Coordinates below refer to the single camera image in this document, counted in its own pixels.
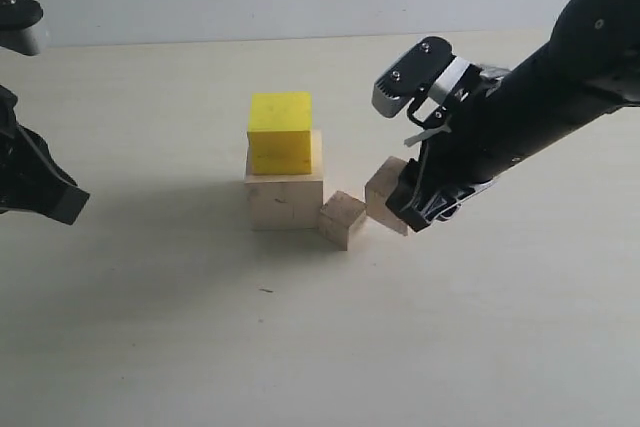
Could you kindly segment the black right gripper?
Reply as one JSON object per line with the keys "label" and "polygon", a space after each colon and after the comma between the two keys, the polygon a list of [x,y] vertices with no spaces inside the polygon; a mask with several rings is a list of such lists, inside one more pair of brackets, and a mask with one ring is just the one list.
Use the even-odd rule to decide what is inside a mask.
{"label": "black right gripper", "polygon": [[419,156],[398,174],[385,207],[409,230],[447,222],[520,156],[520,71],[473,66],[439,105],[412,99],[407,116],[422,126]]}

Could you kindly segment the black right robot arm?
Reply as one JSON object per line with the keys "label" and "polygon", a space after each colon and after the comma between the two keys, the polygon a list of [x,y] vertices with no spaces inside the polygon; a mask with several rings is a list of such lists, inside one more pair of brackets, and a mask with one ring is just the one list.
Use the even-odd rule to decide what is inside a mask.
{"label": "black right robot arm", "polygon": [[384,117],[413,116],[419,154],[387,208],[411,230],[451,219],[504,172],[594,120],[639,103],[639,0],[570,0],[549,39],[512,69],[475,64],[428,36],[375,82]]}

